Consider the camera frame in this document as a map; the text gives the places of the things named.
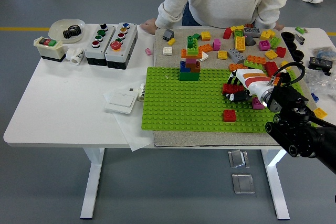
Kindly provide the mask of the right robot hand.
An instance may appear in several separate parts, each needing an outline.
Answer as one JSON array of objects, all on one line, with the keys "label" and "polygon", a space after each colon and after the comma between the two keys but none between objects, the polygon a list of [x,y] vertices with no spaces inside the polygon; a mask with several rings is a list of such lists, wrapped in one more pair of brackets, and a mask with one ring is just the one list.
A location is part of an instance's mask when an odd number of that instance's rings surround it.
[{"label": "right robot hand", "polygon": [[271,78],[259,69],[237,69],[234,70],[228,79],[228,84],[238,84],[244,87],[243,91],[228,93],[225,97],[232,102],[249,101],[256,95],[259,102],[264,106],[272,93],[274,85]]}]

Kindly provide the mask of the person's right hand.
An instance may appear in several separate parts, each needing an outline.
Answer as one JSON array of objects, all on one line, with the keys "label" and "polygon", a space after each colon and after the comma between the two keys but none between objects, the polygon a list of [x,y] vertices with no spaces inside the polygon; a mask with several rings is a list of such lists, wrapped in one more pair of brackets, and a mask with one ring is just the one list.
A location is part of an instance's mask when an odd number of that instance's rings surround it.
[{"label": "person's right hand", "polygon": [[155,18],[148,19],[144,23],[140,24],[140,28],[143,29],[148,34],[154,35],[158,28],[155,22],[156,22]]}]

